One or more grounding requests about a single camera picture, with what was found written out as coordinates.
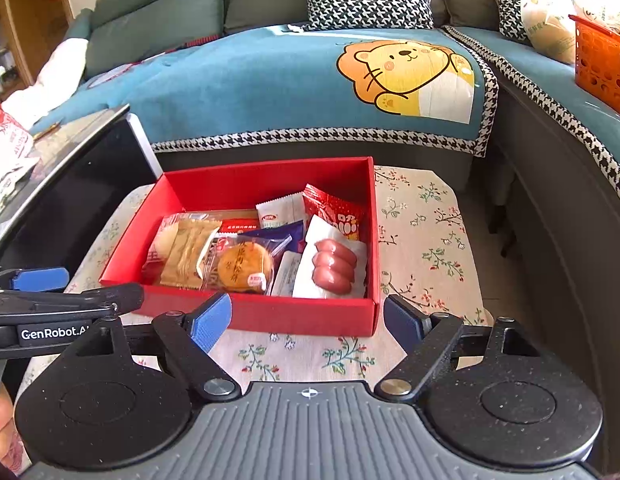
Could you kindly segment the person's left hand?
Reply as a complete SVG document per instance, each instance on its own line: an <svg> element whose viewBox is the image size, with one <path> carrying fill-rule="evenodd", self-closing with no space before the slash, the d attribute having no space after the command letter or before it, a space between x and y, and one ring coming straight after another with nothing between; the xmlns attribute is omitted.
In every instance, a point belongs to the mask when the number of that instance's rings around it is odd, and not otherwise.
<svg viewBox="0 0 620 480"><path fill-rule="evenodd" d="M0 462L14 474L22 465L23 448L14 424L14 404L4 384L0 383Z"/></svg>

